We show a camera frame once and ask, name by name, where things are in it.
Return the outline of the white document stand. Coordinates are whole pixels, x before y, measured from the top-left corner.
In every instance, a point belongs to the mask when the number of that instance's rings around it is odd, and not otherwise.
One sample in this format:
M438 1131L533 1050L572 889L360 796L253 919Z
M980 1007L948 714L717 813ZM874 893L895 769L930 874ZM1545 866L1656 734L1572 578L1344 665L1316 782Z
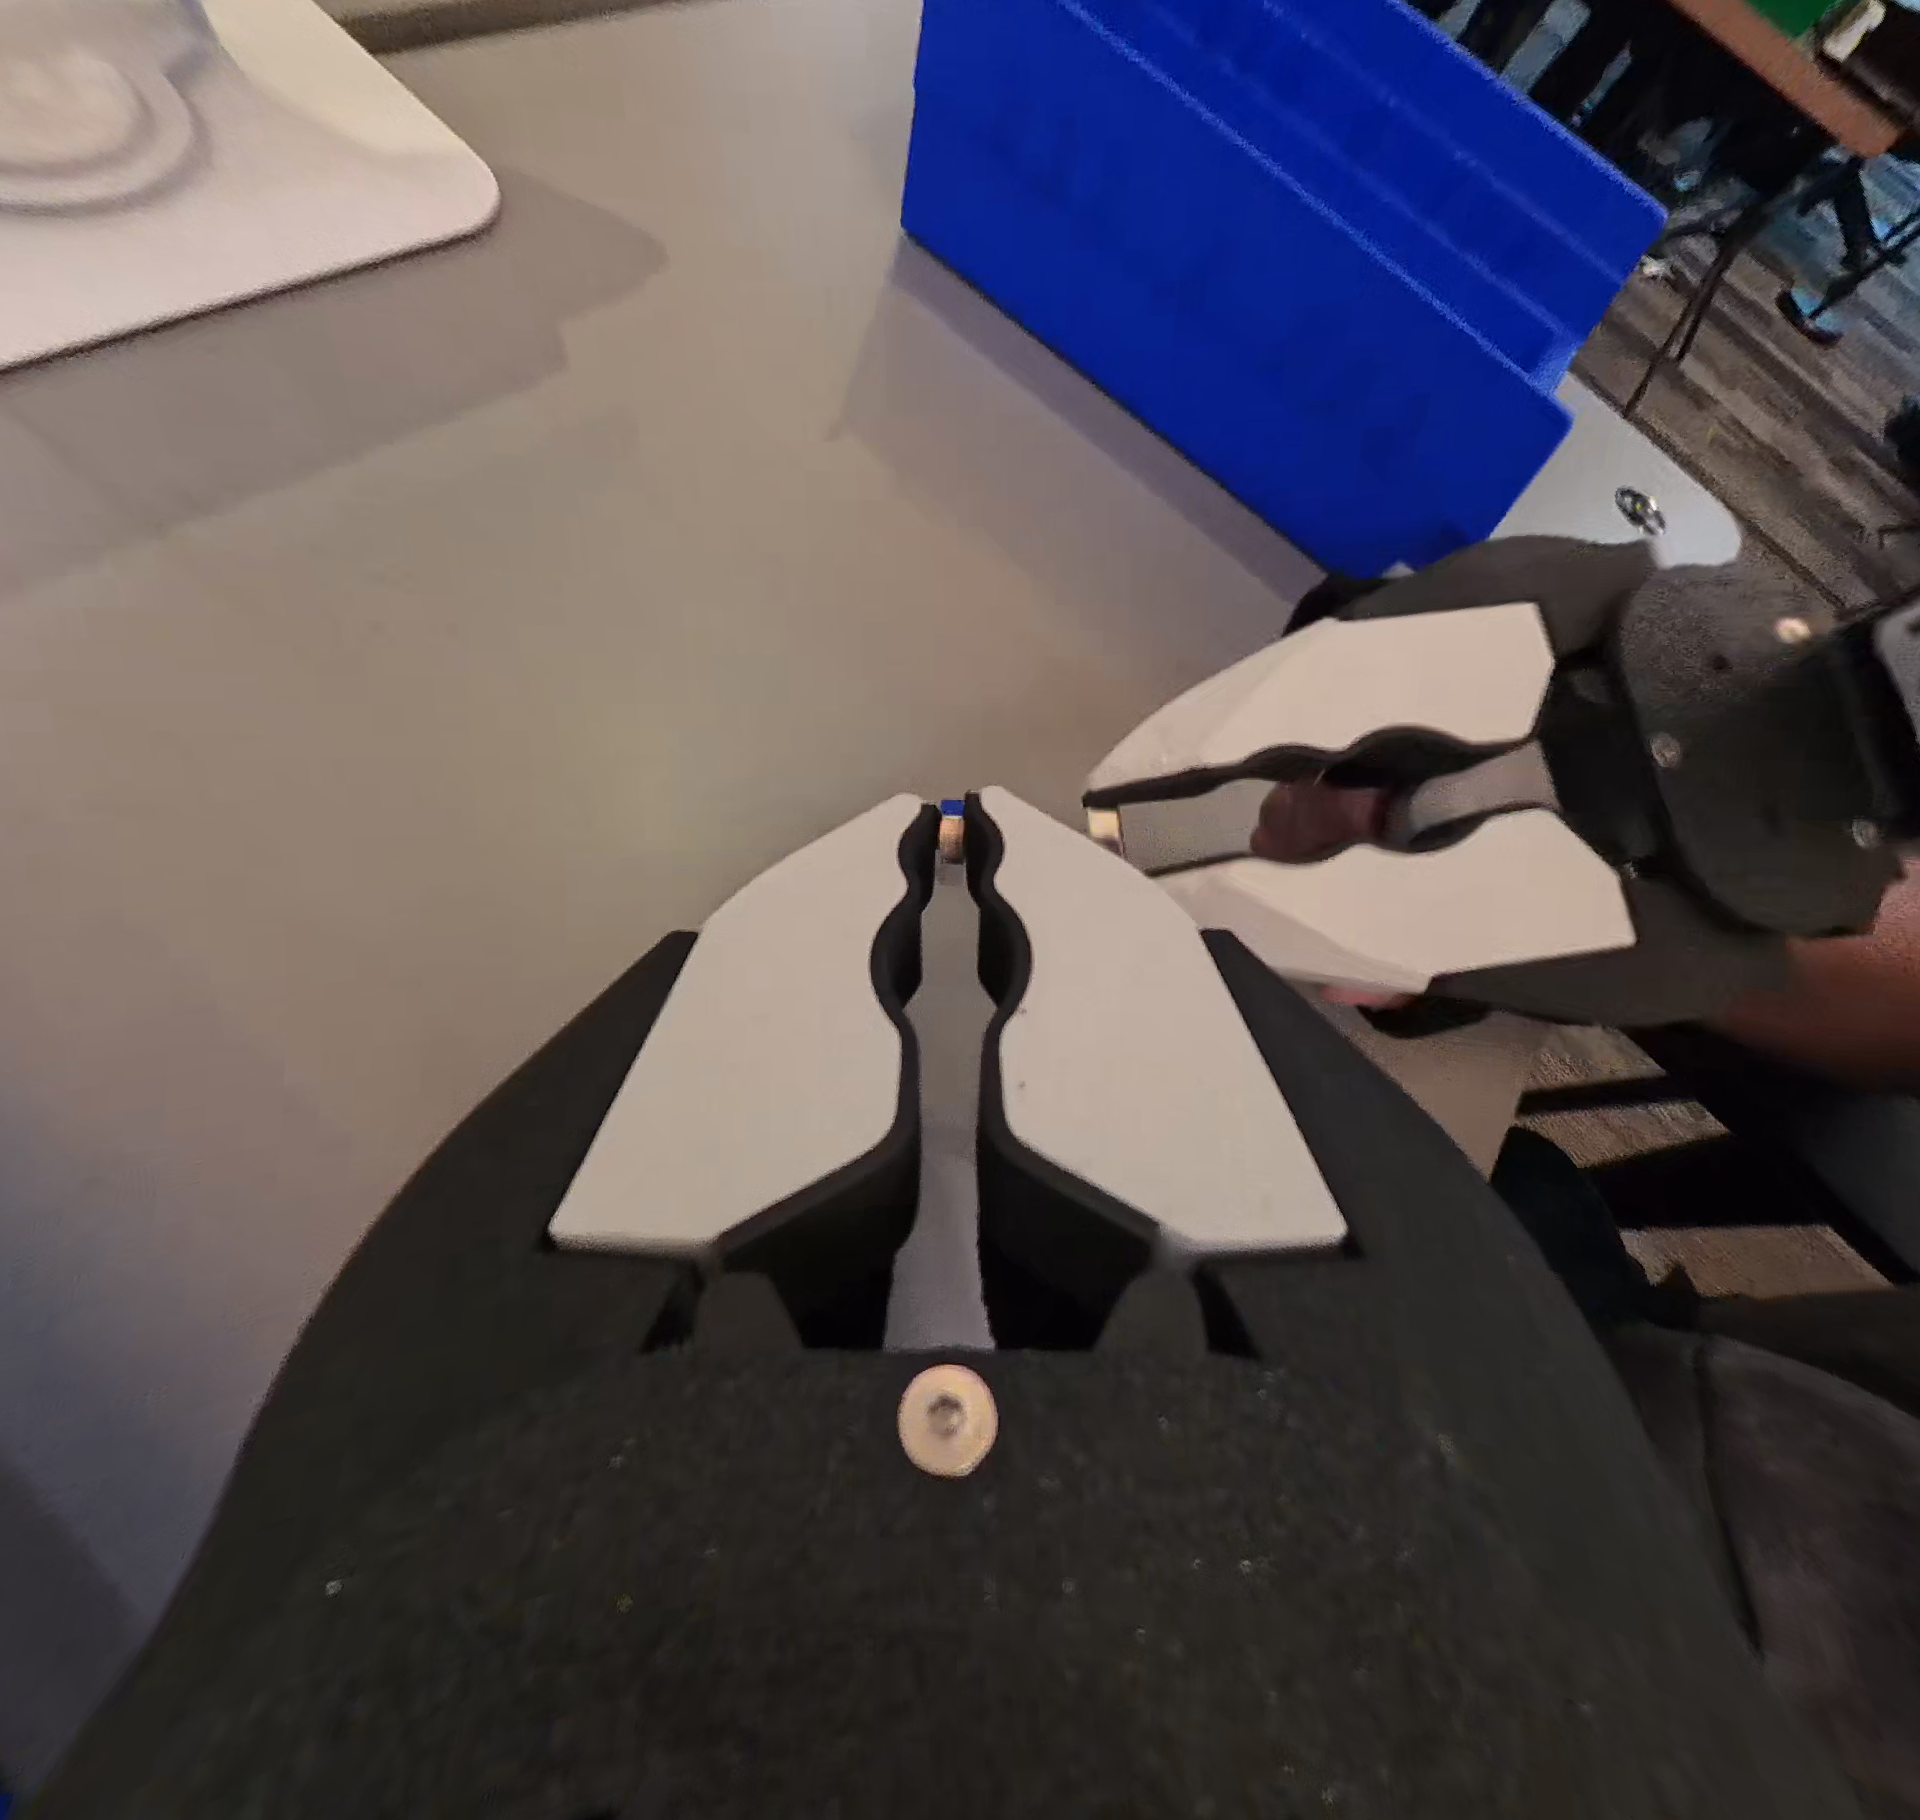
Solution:
M3 368L471 238L485 162L312 0L3 0Z

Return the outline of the person's right hand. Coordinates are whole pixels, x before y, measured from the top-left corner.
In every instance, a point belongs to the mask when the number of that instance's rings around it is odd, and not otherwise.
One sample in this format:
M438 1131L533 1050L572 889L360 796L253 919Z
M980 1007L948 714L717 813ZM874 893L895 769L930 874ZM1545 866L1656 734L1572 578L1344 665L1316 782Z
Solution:
M1250 850L1273 864L1314 864L1347 847L1378 844L1389 796L1380 787L1285 779L1261 801Z

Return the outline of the wooden background table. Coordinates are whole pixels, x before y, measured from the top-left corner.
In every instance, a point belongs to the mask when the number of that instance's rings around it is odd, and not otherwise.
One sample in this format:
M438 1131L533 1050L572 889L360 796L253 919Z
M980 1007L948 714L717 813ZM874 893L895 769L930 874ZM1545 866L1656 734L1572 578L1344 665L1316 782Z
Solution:
M1748 99L1779 108L1824 145L1880 156L1916 140L1916 95L1880 88L1813 48L1807 32L1783 32L1752 0L1656 0L1657 16L1706 48Z

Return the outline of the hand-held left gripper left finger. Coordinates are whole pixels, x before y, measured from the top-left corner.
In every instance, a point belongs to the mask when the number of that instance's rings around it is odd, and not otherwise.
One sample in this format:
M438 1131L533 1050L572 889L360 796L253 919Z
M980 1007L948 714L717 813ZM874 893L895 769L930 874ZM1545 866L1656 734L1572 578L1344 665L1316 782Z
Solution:
M872 1344L921 1200L925 805L775 862L699 930L550 1217L563 1252L756 1275Z

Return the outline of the person's right forearm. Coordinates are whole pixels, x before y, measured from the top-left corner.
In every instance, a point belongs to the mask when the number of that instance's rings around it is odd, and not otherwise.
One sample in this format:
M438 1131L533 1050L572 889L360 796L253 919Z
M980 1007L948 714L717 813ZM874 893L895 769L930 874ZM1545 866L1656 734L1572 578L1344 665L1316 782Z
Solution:
M1785 988L1736 1002L1717 1029L1834 1083L1916 1090L1916 939L1875 933L1807 944Z

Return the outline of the blue plastic bin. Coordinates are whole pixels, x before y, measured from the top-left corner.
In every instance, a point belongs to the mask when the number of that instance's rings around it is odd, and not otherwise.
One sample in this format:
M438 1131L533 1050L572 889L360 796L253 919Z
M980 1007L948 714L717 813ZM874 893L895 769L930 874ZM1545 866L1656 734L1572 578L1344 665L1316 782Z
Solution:
M1663 207L1403 0L922 0L902 227L1303 555L1493 536Z

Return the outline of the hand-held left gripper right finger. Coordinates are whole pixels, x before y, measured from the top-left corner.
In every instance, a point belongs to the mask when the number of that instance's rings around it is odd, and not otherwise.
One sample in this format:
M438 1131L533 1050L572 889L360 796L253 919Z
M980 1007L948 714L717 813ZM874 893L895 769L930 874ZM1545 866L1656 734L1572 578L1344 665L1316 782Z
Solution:
M1341 1255L1347 1222L1195 921L1001 787L964 799L976 1249L999 1347L1089 1347L1150 1275Z

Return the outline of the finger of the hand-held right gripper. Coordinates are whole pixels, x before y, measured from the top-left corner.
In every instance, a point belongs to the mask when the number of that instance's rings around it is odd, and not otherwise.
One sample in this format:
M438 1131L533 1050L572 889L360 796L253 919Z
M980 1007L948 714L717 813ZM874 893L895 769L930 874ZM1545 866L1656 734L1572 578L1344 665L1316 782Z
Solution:
M1117 848L1202 929L1291 980L1417 993L1453 975L1633 947L1624 883L1553 812L1528 805L1406 850L1253 850L1271 783L1117 805Z
M1508 750L1530 737L1553 671L1530 603L1324 619L1162 704L1093 769L1084 803L1298 779L1380 750Z

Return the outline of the grey desk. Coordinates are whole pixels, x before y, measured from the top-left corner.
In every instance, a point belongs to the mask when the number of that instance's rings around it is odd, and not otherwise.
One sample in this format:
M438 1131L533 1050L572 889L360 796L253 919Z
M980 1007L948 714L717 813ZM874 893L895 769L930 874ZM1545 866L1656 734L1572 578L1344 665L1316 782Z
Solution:
M509 7L392 59L481 238L5 380L12 1791L516 1064L881 796L1068 815L1314 577L899 238L921 0Z

